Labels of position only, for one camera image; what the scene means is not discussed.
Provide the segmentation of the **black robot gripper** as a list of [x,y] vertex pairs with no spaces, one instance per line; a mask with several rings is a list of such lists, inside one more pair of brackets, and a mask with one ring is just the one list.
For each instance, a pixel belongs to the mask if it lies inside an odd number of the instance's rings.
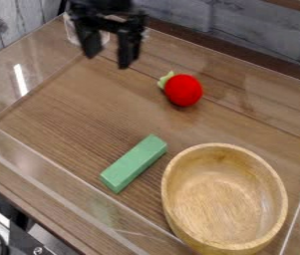
[[141,55],[146,11],[134,0],[69,0],[69,15],[89,59],[103,50],[99,32],[118,33],[118,66],[125,70]]

